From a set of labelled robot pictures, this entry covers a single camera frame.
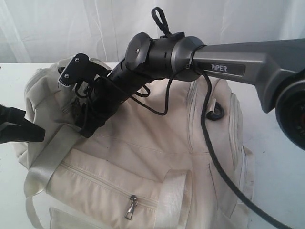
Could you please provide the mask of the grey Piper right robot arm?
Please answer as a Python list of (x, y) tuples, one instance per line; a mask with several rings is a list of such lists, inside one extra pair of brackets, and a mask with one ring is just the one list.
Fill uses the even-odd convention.
[(99, 79), (84, 117), (82, 135), (90, 137), (119, 106), (146, 83), (164, 78), (192, 82), (199, 73), (251, 84), (262, 110), (272, 110), (284, 134), (305, 146), (304, 39), (205, 45), (199, 38), (175, 34), (152, 39), (135, 35), (125, 58)]

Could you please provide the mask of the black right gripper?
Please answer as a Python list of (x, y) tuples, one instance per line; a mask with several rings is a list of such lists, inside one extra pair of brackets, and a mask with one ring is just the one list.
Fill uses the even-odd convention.
[(135, 73), (125, 67), (122, 61), (113, 70), (106, 64), (94, 60), (90, 67), (100, 78), (94, 83), (94, 90), (87, 102), (88, 112), (80, 134), (89, 138), (113, 116), (130, 96), (149, 82), (149, 77)]

